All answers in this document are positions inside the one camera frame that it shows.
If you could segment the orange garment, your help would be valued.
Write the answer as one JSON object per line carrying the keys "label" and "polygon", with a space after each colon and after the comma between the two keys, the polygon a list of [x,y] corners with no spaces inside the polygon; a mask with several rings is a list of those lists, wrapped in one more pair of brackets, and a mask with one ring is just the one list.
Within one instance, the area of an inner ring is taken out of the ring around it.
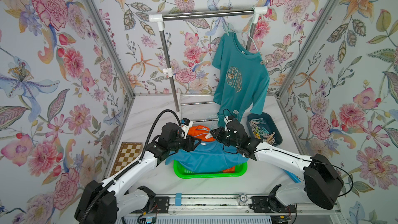
{"label": "orange garment", "polygon": [[210,128],[203,125],[192,126],[188,130],[187,138],[189,137],[193,137],[207,143],[215,141],[213,136],[210,134]]}

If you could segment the light blue wire hanger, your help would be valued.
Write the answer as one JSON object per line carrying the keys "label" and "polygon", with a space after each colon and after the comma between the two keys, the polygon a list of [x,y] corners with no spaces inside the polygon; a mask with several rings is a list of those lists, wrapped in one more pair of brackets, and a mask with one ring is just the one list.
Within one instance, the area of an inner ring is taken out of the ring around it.
{"label": "light blue wire hanger", "polygon": [[206,129],[196,129],[194,137],[199,139],[200,144],[203,146],[215,141],[215,138]]}

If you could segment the blue garment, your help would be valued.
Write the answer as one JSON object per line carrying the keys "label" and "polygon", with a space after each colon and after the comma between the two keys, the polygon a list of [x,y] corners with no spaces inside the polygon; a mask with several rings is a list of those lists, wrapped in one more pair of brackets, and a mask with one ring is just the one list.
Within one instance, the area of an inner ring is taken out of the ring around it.
{"label": "blue garment", "polygon": [[236,147],[214,141],[205,146],[199,145],[192,152],[181,149],[177,154],[169,156],[165,164],[169,165],[173,161],[179,162],[191,172],[216,173],[244,164],[248,158],[238,153]]}

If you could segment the teal embroidered t-shirt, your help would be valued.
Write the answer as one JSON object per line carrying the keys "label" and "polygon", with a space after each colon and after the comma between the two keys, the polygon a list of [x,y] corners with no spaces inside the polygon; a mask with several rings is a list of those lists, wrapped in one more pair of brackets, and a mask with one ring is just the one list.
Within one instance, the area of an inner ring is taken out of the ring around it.
{"label": "teal embroidered t-shirt", "polygon": [[249,108],[253,114],[263,112],[270,77],[262,64],[260,53],[251,53],[238,40],[236,33],[224,34],[218,45],[212,66],[220,72],[214,102],[220,105],[218,126],[233,114],[241,120]]}

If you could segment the mint green wire hanger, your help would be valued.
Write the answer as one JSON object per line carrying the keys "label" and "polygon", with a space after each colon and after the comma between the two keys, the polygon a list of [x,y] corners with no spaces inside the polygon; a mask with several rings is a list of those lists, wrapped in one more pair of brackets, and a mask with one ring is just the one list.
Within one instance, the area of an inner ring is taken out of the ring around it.
{"label": "mint green wire hanger", "polygon": [[257,48],[257,45],[256,45],[256,43],[254,41],[254,34],[255,34],[255,31],[256,31],[258,20],[259,20],[259,15],[257,15],[257,14],[254,15],[252,23],[251,23],[250,28],[249,28],[249,32],[248,32],[249,40],[247,41],[247,44],[246,44],[246,50],[248,50],[248,51],[251,50],[252,46],[255,47],[256,51],[259,51],[258,48]]}

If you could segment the mint green clothespin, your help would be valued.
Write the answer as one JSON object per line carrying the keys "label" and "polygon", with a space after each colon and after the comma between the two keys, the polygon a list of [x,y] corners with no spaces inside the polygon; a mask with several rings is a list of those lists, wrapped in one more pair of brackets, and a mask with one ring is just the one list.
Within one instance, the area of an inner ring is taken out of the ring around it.
{"label": "mint green clothespin", "polygon": [[230,35],[230,30],[231,30],[230,27],[229,27],[229,25],[228,25],[228,24],[225,24],[225,25],[223,26],[223,29],[225,30],[227,36],[229,36],[229,35]]}

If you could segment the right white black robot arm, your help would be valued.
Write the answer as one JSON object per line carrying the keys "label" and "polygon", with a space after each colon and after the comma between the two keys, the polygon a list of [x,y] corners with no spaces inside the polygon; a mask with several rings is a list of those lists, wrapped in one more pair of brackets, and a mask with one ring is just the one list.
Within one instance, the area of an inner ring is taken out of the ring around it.
{"label": "right white black robot arm", "polygon": [[275,186],[268,197],[280,206],[312,203],[320,208],[332,210],[342,192],[344,181],[337,172],[337,166],[327,157],[317,154],[313,157],[289,152],[251,138],[244,126],[235,118],[226,118],[224,127],[212,129],[212,137],[226,146],[233,146],[245,158],[277,166],[293,173],[299,183]]}

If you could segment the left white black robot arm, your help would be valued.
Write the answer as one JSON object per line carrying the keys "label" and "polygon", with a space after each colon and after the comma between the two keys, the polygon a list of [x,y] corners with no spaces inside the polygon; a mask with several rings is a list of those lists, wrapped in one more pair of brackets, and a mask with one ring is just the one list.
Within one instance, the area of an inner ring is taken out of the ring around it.
{"label": "left white black robot arm", "polygon": [[158,121],[167,112],[163,110],[156,117],[138,158],[100,183],[95,180],[88,183],[74,214],[78,223],[115,224],[132,212],[147,212],[154,207],[156,194],[152,190],[146,186],[136,190],[131,187],[168,157],[180,150],[194,151],[201,143],[200,139],[188,134],[193,122],[187,118],[177,117],[175,123],[166,123],[161,134],[153,137]]}

